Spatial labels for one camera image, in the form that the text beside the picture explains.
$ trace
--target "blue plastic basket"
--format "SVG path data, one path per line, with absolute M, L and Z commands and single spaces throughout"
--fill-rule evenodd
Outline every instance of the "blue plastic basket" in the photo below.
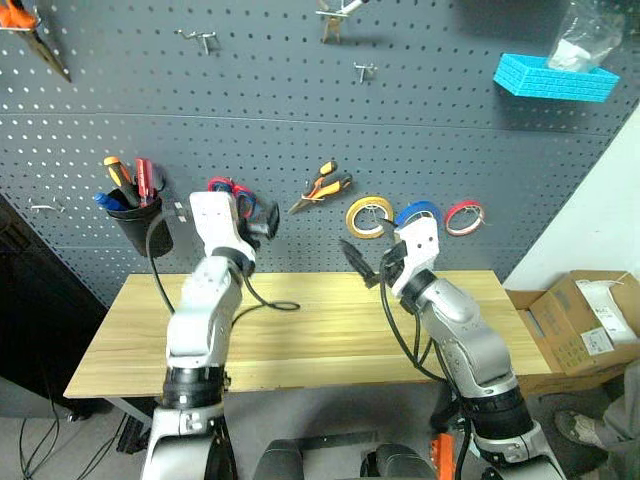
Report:
M 505 53 L 493 77 L 519 97 L 604 102 L 620 77 L 602 68 L 589 73 L 563 72 L 546 66 L 546 57 Z

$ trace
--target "orange connector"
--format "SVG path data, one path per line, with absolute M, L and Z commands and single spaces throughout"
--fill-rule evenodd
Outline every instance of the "orange connector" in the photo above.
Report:
M 453 456 L 455 439 L 448 433 L 439 433 L 435 440 L 431 441 L 431 461 L 436 467 L 438 480 L 453 480 L 455 463 Z

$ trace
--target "table leg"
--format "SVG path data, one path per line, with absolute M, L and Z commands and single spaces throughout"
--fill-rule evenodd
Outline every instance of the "table leg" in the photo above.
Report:
M 151 426 L 153 411 L 147 412 L 148 408 L 144 408 L 143 406 L 141 407 L 140 405 L 134 405 L 134 403 L 138 402 L 134 401 L 132 403 L 132 399 L 126 400 L 120 397 L 104 397 L 104 399 L 118 407 L 123 412 L 142 422 L 144 428 Z

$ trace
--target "pliers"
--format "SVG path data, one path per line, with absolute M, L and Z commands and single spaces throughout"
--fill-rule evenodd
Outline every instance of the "pliers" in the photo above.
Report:
M 322 165 L 316 177 L 309 184 L 309 188 L 302 194 L 300 200 L 289 209 L 289 214 L 294 214 L 308 205 L 321 202 L 329 195 L 335 195 L 351 185 L 353 177 L 350 173 L 331 175 L 337 169 L 338 164 L 333 160 Z
M 58 57 L 38 35 L 36 30 L 39 23 L 38 17 L 27 12 L 21 0 L 7 0 L 7 4 L 8 6 L 5 6 L 0 3 L 0 27 L 16 32 L 51 69 L 71 83 L 71 77 L 65 71 Z

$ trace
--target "cardboard box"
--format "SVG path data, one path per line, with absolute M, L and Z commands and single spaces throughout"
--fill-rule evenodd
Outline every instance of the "cardboard box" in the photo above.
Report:
M 621 271 L 574 270 L 530 306 L 562 370 L 570 375 L 597 372 L 640 358 L 639 340 L 610 342 L 576 280 L 620 282 L 610 288 L 611 295 L 626 323 L 640 336 L 640 284 L 635 277 Z

